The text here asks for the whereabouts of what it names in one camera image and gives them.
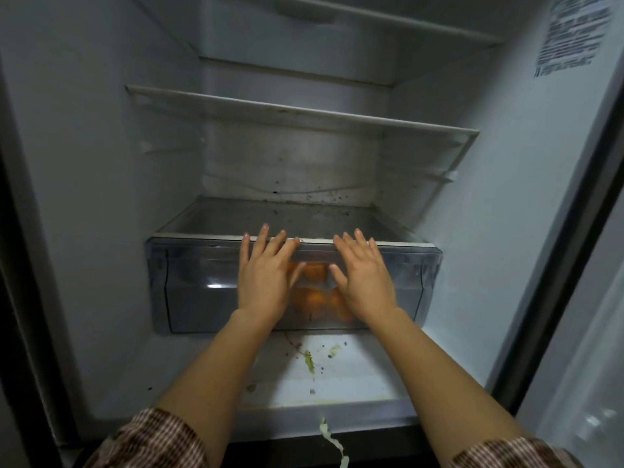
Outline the person's left hand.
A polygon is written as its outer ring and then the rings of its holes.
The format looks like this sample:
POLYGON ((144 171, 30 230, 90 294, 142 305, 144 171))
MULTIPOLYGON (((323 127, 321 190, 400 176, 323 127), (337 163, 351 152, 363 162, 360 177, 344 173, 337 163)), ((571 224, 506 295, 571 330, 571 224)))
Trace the person's left hand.
POLYGON ((250 244, 248 263, 241 263, 240 247, 235 315, 262 333, 270 333, 283 317, 290 291, 298 283, 306 265, 304 261, 291 265, 292 255, 300 246, 299 238, 288 238, 288 261, 267 257, 267 245, 271 239, 269 225, 263 224, 256 240, 250 244))

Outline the person's right hand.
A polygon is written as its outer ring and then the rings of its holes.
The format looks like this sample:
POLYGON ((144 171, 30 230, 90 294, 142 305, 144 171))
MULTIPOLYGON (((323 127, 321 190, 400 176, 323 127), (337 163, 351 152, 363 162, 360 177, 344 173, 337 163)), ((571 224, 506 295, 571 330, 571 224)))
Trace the person's right hand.
POLYGON ((363 321, 367 327, 377 332, 398 310, 394 285, 384 259, 381 255, 381 266, 367 260, 368 240, 360 229, 355 230, 355 237, 362 247, 362 262, 345 262, 343 260, 343 235, 334 235, 333 244, 349 272, 349 294, 345 298, 349 309, 363 321))

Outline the clear plastic fridge drawer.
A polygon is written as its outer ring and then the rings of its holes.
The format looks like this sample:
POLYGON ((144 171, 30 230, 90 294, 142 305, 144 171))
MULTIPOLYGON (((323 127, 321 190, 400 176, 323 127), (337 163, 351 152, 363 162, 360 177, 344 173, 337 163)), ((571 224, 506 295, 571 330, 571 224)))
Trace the clear plastic fridge drawer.
MULTIPOLYGON (((159 333, 208 334, 222 329, 237 306, 241 239, 151 238, 148 241, 152 314, 159 333)), ((423 322, 442 262, 441 250, 378 246, 393 279, 398 305, 412 320, 423 322)), ((301 239, 292 260, 344 267, 333 242, 304 243, 301 239)), ((289 302, 275 327, 277 331, 352 331, 366 327, 356 318, 342 322, 332 314, 328 298, 336 283, 331 275, 322 284, 310 283, 302 275, 297 286, 322 289, 327 298, 326 314, 308 322, 289 302)))

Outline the person's right forearm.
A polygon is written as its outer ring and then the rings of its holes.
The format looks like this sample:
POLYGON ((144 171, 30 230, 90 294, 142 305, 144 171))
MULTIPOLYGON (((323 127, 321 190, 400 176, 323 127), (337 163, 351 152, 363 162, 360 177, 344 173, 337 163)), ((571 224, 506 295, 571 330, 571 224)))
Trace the person's right forearm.
POLYGON ((373 307, 357 314, 401 377, 440 464, 486 441, 525 436, 518 422, 404 310, 373 307))

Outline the person's left forearm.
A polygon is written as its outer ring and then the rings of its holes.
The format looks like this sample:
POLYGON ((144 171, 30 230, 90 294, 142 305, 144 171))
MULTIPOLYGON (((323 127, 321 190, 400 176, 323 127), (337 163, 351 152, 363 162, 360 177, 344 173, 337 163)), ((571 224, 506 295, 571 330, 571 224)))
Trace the person's left forearm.
POLYGON ((234 311, 207 349, 157 403, 194 431, 210 468, 222 464, 246 375, 284 312, 284 307, 234 311))

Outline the glass drawer cover shelf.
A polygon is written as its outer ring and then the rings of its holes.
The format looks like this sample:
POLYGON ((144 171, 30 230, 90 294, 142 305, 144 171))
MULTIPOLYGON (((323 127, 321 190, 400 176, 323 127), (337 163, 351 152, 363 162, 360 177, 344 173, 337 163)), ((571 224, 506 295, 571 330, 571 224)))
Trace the glass drawer cover shelf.
POLYGON ((252 201, 199 196, 152 238, 237 240, 262 225, 282 229, 304 243, 331 243, 334 235, 360 229, 382 246, 435 248, 374 206, 252 201))

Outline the glass fridge shelf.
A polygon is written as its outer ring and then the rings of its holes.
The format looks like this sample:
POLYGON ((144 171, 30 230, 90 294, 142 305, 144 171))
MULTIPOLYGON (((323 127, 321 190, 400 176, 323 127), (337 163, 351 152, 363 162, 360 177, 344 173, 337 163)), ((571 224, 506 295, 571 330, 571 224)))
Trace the glass fridge shelf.
POLYGON ((460 148, 460 150, 457 153, 456 161, 448 166, 446 170, 424 166, 408 166, 397 158, 391 160, 384 153, 380 155, 381 171, 392 172, 395 175, 407 173, 408 175, 423 176, 429 180, 441 183, 451 183, 456 180, 458 164, 463 161, 465 154, 471 149, 476 138, 480 135, 480 131, 473 128, 309 109, 165 88, 127 84, 125 89, 129 95, 137 97, 137 104, 147 104, 150 100, 166 101, 179 105, 183 109, 194 110, 199 117, 210 120, 224 120, 243 124, 248 123, 374 138, 387 138, 388 136, 408 137, 431 133, 453 138, 465 136, 463 143, 453 143, 451 141, 448 144, 448 148, 456 147, 460 148))
POLYGON ((375 9, 363 0, 202 0, 205 63, 390 89, 505 38, 375 9))

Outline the long green vegetable scrap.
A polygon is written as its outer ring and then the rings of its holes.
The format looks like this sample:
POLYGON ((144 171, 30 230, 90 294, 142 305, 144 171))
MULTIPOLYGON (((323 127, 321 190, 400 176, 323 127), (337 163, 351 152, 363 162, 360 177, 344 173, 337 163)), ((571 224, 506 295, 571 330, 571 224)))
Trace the long green vegetable scrap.
POLYGON ((340 456, 341 456, 341 461, 340 461, 340 465, 339 468, 348 468, 349 467, 349 456, 345 454, 345 450, 343 445, 340 443, 339 440, 335 439, 332 436, 332 432, 330 431, 329 425, 326 421, 325 418, 322 418, 321 423, 319 425, 319 430, 321 432, 321 435, 323 436, 323 438, 325 440, 327 440, 329 443, 331 443, 335 448, 337 448, 340 452, 340 456))

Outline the white fridge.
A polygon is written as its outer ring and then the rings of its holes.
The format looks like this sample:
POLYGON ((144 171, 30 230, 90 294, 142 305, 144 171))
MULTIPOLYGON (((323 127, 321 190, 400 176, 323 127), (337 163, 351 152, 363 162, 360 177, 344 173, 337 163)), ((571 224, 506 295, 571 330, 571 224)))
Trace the white fridge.
MULTIPOLYGON (((162 334, 147 243, 199 196, 374 206, 441 250, 423 322, 488 391, 539 282, 610 87, 624 0, 591 64, 534 77, 554 0, 363 0, 505 38, 394 88, 202 62, 202 0, 0 0, 0 164, 41 310, 16 311, 55 445, 96 447, 154 404, 216 333, 162 334), (125 85, 480 131, 451 183, 381 171, 380 155, 446 170, 440 134, 313 132, 210 120, 125 85)), ((246 377, 234 442, 408 434, 406 390, 371 332, 277 331, 246 377), (327 357, 333 345, 342 348, 327 357), (315 375, 302 353, 310 351, 315 375)))

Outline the brown plaid shirt sleeve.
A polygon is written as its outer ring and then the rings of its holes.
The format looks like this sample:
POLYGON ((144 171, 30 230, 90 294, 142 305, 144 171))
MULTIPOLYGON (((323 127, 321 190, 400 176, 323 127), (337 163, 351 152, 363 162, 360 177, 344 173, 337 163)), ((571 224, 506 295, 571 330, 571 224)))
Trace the brown plaid shirt sleeve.
POLYGON ((584 468, 563 448, 541 439, 487 440, 454 456, 448 468, 584 468))
POLYGON ((107 437, 83 468, 209 468, 194 430, 166 410, 148 408, 107 437))

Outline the fridge door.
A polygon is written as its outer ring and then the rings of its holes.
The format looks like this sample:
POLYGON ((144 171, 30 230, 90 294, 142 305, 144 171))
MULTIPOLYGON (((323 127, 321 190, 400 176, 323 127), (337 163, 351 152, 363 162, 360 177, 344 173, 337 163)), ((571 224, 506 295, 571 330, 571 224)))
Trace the fridge door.
POLYGON ((624 73, 597 120, 493 394, 585 468, 624 468, 624 73))

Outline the printed label sticker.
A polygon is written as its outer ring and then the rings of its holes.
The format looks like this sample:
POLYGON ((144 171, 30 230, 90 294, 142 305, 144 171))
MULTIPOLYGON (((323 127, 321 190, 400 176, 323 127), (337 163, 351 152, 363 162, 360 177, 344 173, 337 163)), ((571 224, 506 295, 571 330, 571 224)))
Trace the printed label sticker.
POLYGON ((592 63, 620 0, 554 0, 534 77, 592 63))

